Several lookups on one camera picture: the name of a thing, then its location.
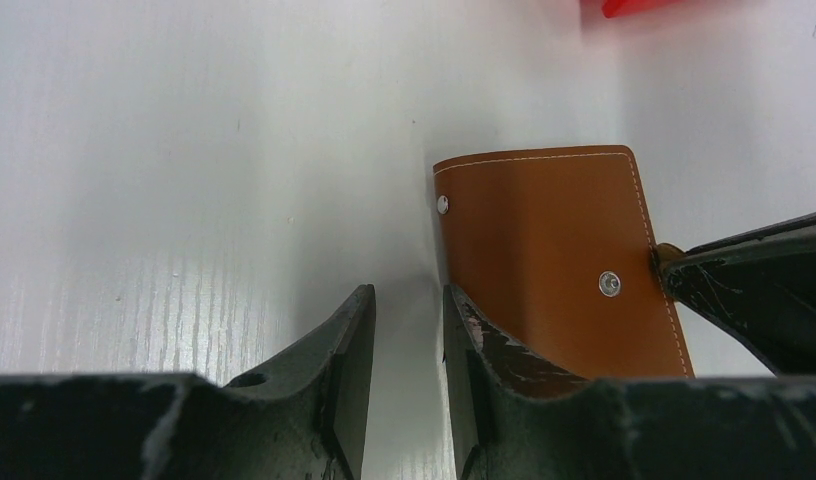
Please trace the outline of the red plastic bin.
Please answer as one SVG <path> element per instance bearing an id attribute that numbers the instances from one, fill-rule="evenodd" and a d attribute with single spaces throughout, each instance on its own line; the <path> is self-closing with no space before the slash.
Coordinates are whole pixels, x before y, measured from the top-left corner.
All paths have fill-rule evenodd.
<path id="1" fill-rule="evenodd" d="M 604 0 L 601 12 L 605 18 L 619 18 L 662 8 L 675 2 L 676 0 Z"/>

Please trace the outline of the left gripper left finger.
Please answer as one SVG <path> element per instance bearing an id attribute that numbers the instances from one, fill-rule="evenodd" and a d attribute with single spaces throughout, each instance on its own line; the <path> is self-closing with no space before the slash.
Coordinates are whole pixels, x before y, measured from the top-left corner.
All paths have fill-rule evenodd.
<path id="1" fill-rule="evenodd" d="M 0 375 L 0 479 L 357 479 L 375 290 L 218 386 L 193 373 Z"/>

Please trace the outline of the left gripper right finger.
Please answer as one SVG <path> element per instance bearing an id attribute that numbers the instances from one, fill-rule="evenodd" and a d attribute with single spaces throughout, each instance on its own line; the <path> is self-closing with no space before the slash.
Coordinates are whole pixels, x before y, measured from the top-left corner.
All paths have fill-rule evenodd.
<path id="1" fill-rule="evenodd" d="M 587 380 L 443 293 L 461 479 L 816 479 L 816 377 Z"/>

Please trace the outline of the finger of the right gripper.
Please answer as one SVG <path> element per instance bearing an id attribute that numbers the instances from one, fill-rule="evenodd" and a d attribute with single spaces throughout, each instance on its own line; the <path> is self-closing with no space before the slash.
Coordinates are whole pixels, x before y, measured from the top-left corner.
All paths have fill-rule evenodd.
<path id="1" fill-rule="evenodd" d="M 816 375 L 816 212 L 687 251 L 655 248 L 667 296 L 776 375 Z"/>

